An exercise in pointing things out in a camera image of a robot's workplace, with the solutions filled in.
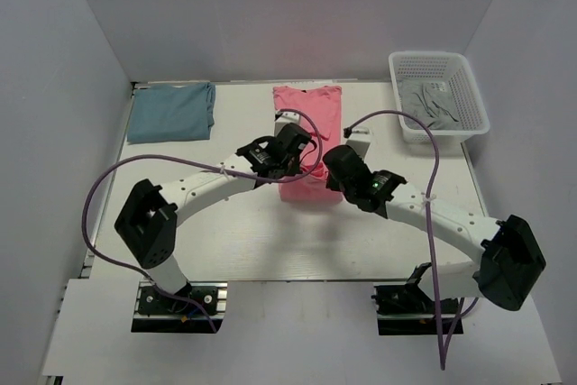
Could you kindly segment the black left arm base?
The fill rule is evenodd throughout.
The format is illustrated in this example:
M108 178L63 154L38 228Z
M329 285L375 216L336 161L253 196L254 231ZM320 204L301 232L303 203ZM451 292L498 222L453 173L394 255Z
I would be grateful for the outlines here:
M167 298L150 283L141 282L136 292L131 332L214 334L224 321L227 290L224 282L200 282L193 283L188 293L183 293L184 297L193 299L208 313L210 318L207 318L196 304Z

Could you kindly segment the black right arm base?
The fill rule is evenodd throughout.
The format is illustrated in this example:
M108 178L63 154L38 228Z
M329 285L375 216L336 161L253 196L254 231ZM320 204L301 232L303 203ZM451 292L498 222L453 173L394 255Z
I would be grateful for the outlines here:
M371 299L380 336L435 335L435 303L419 286L431 263L414 269L400 284L379 284Z

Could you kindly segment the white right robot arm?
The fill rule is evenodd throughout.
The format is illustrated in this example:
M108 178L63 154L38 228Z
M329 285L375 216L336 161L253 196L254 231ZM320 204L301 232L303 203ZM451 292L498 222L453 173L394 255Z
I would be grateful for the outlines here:
M401 286L380 288L380 298L397 306L407 301L426 312L439 299L486 298L507 311L518 311L546 266L526 220L474 215L441 199L425 196L403 177L387 170L372 171L350 146L328 151L323 163L328 188L343 193L361 211L431 230L468 260L433 268L416 267Z

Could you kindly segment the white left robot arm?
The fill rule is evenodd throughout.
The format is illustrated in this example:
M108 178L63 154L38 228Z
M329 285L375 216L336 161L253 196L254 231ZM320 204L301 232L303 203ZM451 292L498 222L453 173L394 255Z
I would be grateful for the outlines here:
M174 255L179 225L222 200L258 188L264 179L296 176L301 153L311 142L310 133L289 123L274 136L240 147L214 171L201 170L160 185L143 179L133 186L114 229L160 288L162 305L179 312L190 301L188 279Z

